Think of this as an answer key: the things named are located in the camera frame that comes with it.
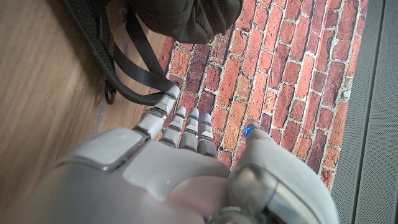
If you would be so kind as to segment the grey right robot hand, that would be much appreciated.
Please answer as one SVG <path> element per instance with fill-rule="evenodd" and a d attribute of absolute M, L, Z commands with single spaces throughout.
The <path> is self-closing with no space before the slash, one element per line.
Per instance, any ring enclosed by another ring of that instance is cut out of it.
<path fill-rule="evenodd" d="M 234 169 L 220 162 L 211 116 L 174 108 L 179 93 L 63 156 L 4 222 L 338 223 L 319 176 L 260 125 Z"/>

